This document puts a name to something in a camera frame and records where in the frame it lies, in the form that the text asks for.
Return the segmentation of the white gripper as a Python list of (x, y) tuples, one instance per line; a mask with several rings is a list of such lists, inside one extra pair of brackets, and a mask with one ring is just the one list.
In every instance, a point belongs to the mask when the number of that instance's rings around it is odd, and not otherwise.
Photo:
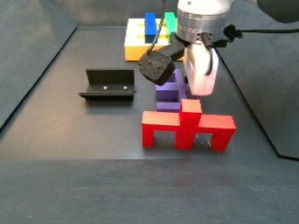
[(219, 56), (200, 42), (184, 48), (184, 71), (192, 95), (209, 95), (214, 90), (219, 70)]

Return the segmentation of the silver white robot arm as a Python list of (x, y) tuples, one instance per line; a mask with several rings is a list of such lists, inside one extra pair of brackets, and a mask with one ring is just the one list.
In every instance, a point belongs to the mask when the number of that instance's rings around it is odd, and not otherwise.
[[(224, 35), (224, 20), (236, 0), (179, 0), (176, 36), (184, 47), (183, 64), (192, 95), (209, 95), (219, 70), (215, 43)], [(276, 22), (299, 21), (299, 0), (244, 0)]]

